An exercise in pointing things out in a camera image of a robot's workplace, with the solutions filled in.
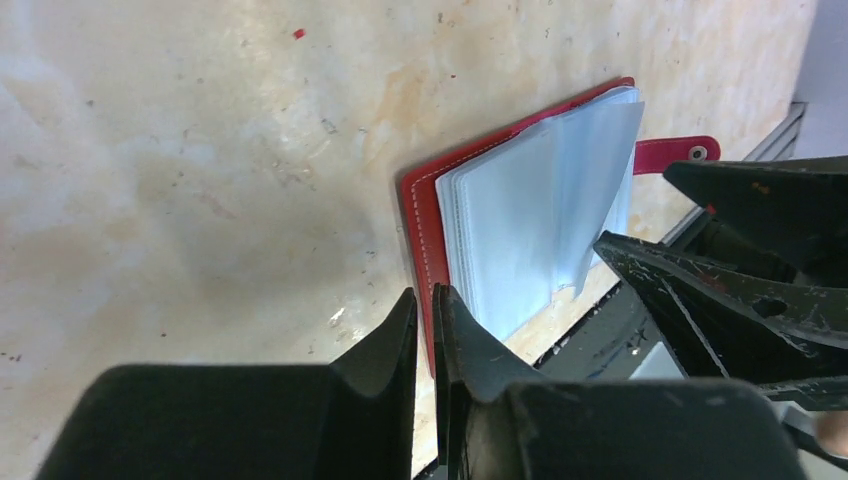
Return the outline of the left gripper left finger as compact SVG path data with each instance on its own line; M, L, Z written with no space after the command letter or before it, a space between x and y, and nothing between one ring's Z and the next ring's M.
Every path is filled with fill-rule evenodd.
M41 479L407 479L417 302L328 364L121 365L84 392Z

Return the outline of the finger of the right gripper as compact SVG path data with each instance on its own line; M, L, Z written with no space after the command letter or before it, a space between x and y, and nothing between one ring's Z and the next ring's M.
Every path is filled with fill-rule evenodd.
M815 285L847 283L847 158L674 162L663 177Z
M846 289L764 279L610 232L594 250L635 290L688 376L745 381L808 411L846 409Z

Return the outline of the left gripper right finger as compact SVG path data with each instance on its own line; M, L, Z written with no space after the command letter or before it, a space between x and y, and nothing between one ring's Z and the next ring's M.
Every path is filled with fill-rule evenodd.
M432 293L438 460L452 479L801 479L767 400L732 380L561 382L459 293Z

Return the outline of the red leather card holder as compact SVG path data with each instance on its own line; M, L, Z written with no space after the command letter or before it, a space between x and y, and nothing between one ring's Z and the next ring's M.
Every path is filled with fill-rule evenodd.
M625 233L638 175L676 161L716 161L708 135L642 140L630 77L551 105L412 168L399 193L434 356L432 296L460 293L478 323L505 340L555 292L580 291L604 231Z

